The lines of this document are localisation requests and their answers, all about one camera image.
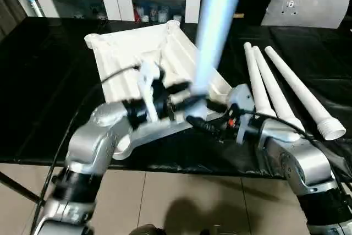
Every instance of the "white cylindrical leg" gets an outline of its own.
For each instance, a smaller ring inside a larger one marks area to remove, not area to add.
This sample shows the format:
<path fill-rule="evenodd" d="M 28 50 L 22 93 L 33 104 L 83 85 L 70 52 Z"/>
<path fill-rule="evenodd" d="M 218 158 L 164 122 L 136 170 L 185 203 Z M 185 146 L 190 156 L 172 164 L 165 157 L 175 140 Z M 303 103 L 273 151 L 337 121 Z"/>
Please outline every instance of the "white cylindrical leg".
<path fill-rule="evenodd" d="M 268 96 L 265 91 L 263 80 L 260 76 L 258 65 L 254 56 L 254 51 L 249 42 L 244 44 L 249 78 L 253 92 L 254 104 L 258 113 L 263 113 L 276 117 L 275 111 L 271 108 Z"/>
<path fill-rule="evenodd" d="M 268 90 L 271 101 L 273 102 L 277 116 L 284 121 L 287 121 L 292 125 L 295 125 L 296 127 L 304 130 L 302 123 L 295 117 L 294 113 L 292 112 L 290 105 L 282 93 L 258 46 L 254 46 L 252 49 L 257 60 L 259 71 L 263 78 L 265 87 Z"/>
<path fill-rule="evenodd" d="M 343 136 L 346 133 L 346 129 L 341 122 L 330 115 L 276 51 L 268 46 L 265 48 L 265 52 L 317 123 L 318 130 L 324 139 L 334 140 Z"/>

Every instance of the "table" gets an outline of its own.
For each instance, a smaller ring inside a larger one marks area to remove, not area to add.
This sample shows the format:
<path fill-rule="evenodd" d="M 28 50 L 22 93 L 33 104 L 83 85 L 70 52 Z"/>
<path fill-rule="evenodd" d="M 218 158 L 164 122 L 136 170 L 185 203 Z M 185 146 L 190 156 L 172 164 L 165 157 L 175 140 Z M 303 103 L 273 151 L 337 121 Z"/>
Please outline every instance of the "table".
<path fill-rule="evenodd" d="M 5 115 L 0 162 L 50 165 L 75 109 L 90 87 L 100 80 L 94 54 L 86 47 L 84 36 L 148 25 L 151 24 L 26 18 L 0 43 L 0 104 Z M 197 25 L 184 24 L 181 28 L 194 42 Z M 235 20 L 218 68 L 231 86 L 249 84 L 243 49 L 246 41 L 261 49 L 271 45 L 326 109 L 342 122 L 347 128 L 346 135 L 324 144 L 344 156 L 351 166 L 352 33 L 349 28 L 260 27 Z M 294 113 L 307 131 L 322 140 L 306 109 L 268 63 Z M 103 102 L 100 90 L 82 109 L 70 135 Z M 68 140 L 59 154 L 59 165 L 64 162 Z M 137 147 L 126 160 L 112 161 L 110 169 L 282 178 L 279 172 L 259 168 L 255 147 L 256 143 L 220 144 L 188 129 Z"/>

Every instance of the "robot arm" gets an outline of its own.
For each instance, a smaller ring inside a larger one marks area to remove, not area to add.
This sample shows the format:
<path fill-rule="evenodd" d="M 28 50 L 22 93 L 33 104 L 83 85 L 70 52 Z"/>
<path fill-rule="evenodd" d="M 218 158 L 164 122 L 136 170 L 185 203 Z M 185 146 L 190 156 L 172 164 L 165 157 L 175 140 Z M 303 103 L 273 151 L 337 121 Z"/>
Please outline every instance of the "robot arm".
<path fill-rule="evenodd" d="M 86 224 L 92 218 L 114 150 L 118 143 L 128 140 L 131 126 L 127 113 L 122 102 L 105 103 L 74 133 L 34 235 L 93 234 Z"/>
<path fill-rule="evenodd" d="M 285 175 L 307 218 L 311 234 L 351 235 L 352 214 L 326 156 L 282 123 L 267 119 L 258 151 Z"/>

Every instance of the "black cable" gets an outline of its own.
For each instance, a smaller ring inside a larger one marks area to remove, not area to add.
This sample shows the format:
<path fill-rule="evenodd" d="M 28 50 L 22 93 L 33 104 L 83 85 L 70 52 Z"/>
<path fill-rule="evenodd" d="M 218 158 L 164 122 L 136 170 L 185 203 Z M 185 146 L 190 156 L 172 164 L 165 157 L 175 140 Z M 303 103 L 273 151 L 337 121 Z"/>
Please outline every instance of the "black cable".
<path fill-rule="evenodd" d="M 55 153 L 55 156 L 54 156 L 54 159 L 50 165 L 50 168 L 49 168 L 49 171 L 48 171 L 48 174 L 46 176 L 46 179 L 45 179 L 45 182 L 44 182 L 44 185 L 43 185 L 43 188 L 40 192 L 40 197 L 39 197 L 39 202 L 37 203 L 37 207 L 35 209 L 35 213 L 34 213 L 34 218 L 33 218 L 33 222 L 32 222 L 32 226 L 31 226 L 31 234 L 34 233 L 34 230 L 35 230 L 35 227 L 36 227 L 36 224 L 37 224 L 37 220 L 38 220 L 38 217 L 39 217 L 39 212 L 40 212 L 40 208 L 42 206 L 42 203 L 44 201 L 44 196 L 46 194 L 46 191 L 48 189 L 48 186 L 49 186 L 49 183 L 50 183 L 50 179 L 52 177 L 52 174 L 53 174 L 53 171 L 54 171 L 54 168 L 55 168 L 55 165 L 56 165 L 56 162 L 57 162 L 57 158 L 58 158 L 58 155 L 61 151 L 61 148 L 63 147 L 64 145 L 64 142 L 66 141 L 66 138 L 67 138 L 67 135 L 69 134 L 69 131 L 71 129 L 71 126 L 72 124 L 74 123 L 78 113 L 80 112 L 82 106 L 86 103 L 86 101 L 93 95 L 93 93 L 101 87 L 101 85 L 103 85 L 104 83 L 106 83 L 107 81 L 109 81 L 110 79 L 114 78 L 115 76 L 123 73 L 124 71 L 127 71 L 127 70 L 131 70 L 131 69 L 136 69 L 138 70 L 139 69 L 139 65 L 132 65 L 132 66 L 129 66 L 129 67 L 126 67 L 126 68 L 123 68 L 123 69 L 120 69 L 118 71 L 116 71 L 115 73 L 109 75 L 108 77 L 104 78 L 103 80 L 101 80 L 99 83 L 95 84 L 90 90 L 89 92 L 85 95 L 85 97 L 82 99 L 81 101 L 81 104 L 79 105 L 79 107 L 77 108 L 76 112 L 73 114 L 68 126 L 67 126 L 67 129 L 65 131 L 65 134 L 64 136 L 62 137 L 61 139 L 61 142 L 59 144 L 59 147 Z"/>

